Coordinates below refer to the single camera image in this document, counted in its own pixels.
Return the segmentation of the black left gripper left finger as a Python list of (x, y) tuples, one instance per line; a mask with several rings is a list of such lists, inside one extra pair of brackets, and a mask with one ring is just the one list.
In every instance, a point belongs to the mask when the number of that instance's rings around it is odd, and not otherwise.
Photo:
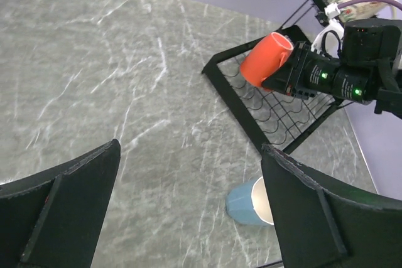
[(90, 267), (120, 159), (113, 139), (1, 185), (1, 267)]

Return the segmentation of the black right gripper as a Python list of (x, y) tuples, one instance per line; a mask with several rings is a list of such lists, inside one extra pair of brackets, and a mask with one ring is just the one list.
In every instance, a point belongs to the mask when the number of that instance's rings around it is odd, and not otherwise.
[(319, 93), (340, 100), (340, 94), (334, 90), (339, 68), (338, 58), (311, 51), (308, 43), (299, 41), (284, 64), (262, 81), (262, 88), (303, 100)]

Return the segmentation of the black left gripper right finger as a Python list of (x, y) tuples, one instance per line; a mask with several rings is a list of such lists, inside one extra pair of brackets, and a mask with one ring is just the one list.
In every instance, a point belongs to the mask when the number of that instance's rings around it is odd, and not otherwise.
[(401, 201), (348, 185), (270, 144), (261, 168), (285, 267), (401, 267)]

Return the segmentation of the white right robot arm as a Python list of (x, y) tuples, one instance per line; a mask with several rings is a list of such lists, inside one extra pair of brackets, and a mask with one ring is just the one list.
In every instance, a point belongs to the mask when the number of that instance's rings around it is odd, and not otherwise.
[(342, 35), (334, 30), (324, 33), (322, 47), (327, 38), (337, 42), (336, 57), (299, 41), (262, 87), (300, 99), (323, 93), (364, 105), (375, 102), (375, 114), (386, 111), (401, 117), (401, 21), (349, 21)]

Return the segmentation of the orange mug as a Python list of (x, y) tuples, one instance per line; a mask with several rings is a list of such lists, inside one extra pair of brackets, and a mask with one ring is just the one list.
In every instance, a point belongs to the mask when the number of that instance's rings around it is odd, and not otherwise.
[(249, 84), (260, 88), (262, 82), (287, 61), (292, 51), (292, 42), (274, 31), (250, 51), (240, 65), (240, 73)]

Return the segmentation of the light blue mug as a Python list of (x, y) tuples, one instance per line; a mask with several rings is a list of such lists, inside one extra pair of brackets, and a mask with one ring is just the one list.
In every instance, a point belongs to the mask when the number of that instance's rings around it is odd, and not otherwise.
[(225, 199), (227, 214), (242, 225), (274, 225), (263, 177), (247, 181)]

